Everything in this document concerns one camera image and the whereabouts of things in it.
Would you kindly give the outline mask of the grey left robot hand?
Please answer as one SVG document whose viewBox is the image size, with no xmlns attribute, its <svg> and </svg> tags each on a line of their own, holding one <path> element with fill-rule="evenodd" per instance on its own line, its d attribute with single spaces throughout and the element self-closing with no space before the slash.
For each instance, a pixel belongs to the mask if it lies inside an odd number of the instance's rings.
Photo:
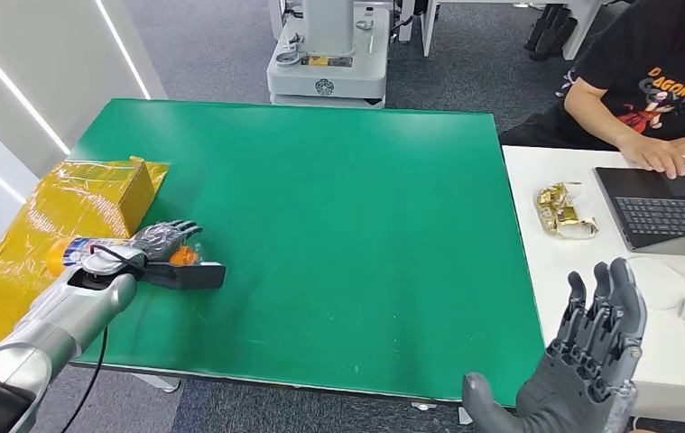
<svg viewBox="0 0 685 433">
<path fill-rule="evenodd" d="M 150 262 L 168 262 L 192 236 L 202 231 L 192 220 L 158 222 L 140 229 L 130 238 L 130 244 L 143 251 Z"/>
</svg>

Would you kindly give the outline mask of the person's right hand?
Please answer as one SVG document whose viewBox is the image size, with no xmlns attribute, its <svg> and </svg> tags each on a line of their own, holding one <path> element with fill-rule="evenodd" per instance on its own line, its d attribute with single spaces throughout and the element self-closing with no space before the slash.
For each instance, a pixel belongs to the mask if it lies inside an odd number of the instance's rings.
<svg viewBox="0 0 685 433">
<path fill-rule="evenodd" d="M 620 137 L 615 147 L 644 170 L 663 173 L 670 180 L 685 176 L 685 157 L 671 142 L 631 133 Z"/>
</svg>

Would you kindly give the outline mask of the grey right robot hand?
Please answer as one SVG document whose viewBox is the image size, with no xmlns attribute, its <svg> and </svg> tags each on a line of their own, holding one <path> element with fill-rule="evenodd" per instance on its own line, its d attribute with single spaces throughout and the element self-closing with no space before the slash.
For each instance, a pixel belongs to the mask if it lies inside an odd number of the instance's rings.
<svg viewBox="0 0 685 433">
<path fill-rule="evenodd" d="M 628 261 L 599 262 L 592 299 L 578 272 L 556 336 L 516 394 L 495 402 L 481 373 L 462 379 L 462 407 L 482 432 L 623 432 L 637 400 L 647 307 Z"/>
</svg>

